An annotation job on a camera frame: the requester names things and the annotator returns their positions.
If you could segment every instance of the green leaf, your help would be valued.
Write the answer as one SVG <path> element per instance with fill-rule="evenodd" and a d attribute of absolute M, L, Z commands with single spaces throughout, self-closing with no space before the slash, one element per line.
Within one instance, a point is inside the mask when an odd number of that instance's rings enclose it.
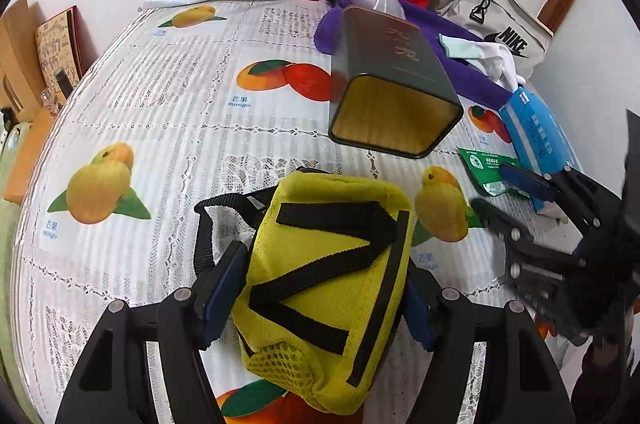
<path fill-rule="evenodd" d="M 264 74 L 265 72 L 286 67 L 287 65 L 291 65 L 291 62 L 284 59 L 268 59 L 267 61 L 258 61 L 251 68 L 249 74 L 252 76 L 257 76 L 258 74 Z"/>
<path fill-rule="evenodd" d="M 418 220 L 415 223 L 414 239 L 411 242 L 411 246 L 416 247 L 417 245 L 423 244 L 432 238 L 433 235 L 424 229 L 424 226 L 420 223 L 420 220 Z"/>
<path fill-rule="evenodd" d="M 151 213 L 145 208 L 140 198 L 133 188 L 129 188 L 127 192 L 120 198 L 116 208 L 113 210 L 114 215 L 124 215 L 133 219 L 151 220 Z"/>
<path fill-rule="evenodd" d="M 59 211 L 69 211 L 69 208 L 66 207 L 66 190 L 51 203 L 47 213 L 58 213 Z"/>
<path fill-rule="evenodd" d="M 466 221 L 469 227 L 486 227 L 471 206 L 466 207 Z"/>
<path fill-rule="evenodd" d="M 220 410 L 225 417 L 245 417 L 267 407 L 286 392 L 284 388 L 260 379 L 236 391 Z"/>

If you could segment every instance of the white circle logo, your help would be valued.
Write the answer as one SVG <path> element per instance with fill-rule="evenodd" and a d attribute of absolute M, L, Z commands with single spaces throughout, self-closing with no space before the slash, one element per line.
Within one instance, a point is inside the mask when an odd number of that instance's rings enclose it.
<path fill-rule="evenodd" d="M 482 162 L 480 162 L 480 159 L 478 159 L 478 157 L 474 155 L 469 156 L 469 162 L 478 169 L 484 169 L 484 166 L 482 166 Z"/>

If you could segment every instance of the cardboard box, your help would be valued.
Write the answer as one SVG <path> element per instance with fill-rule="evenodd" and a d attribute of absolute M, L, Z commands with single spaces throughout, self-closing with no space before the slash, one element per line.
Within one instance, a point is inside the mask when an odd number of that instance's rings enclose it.
<path fill-rule="evenodd" d="M 38 24 L 27 0 L 18 0 L 0 18 L 0 107 L 11 107 L 20 123 L 37 117 L 46 87 L 35 43 Z"/>
<path fill-rule="evenodd" d="M 4 189 L 4 200 L 19 206 L 22 204 L 29 186 L 31 173 L 33 173 L 42 147 L 47 141 L 53 122 L 54 119 L 48 111 L 45 109 L 39 110 L 15 159 L 14 168 Z"/>

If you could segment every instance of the book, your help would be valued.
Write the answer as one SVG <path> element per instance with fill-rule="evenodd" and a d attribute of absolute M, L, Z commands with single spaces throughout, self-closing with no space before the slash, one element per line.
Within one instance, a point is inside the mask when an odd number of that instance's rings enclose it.
<path fill-rule="evenodd" d="M 75 88 L 84 74 L 77 36 L 78 8 L 75 6 L 47 20 L 36 30 L 38 58 L 45 81 L 57 93 L 56 73 L 64 70 Z"/>

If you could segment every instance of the yellow mesh pocket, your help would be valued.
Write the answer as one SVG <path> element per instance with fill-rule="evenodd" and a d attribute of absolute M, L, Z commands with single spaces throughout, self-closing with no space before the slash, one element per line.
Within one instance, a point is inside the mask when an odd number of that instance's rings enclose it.
<path fill-rule="evenodd" d="M 312 395 L 314 383 L 304 354 L 284 341 L 265 346 L 245 362 L 252 374 L 302 397 L 309 406 L 326 412 Z"/>

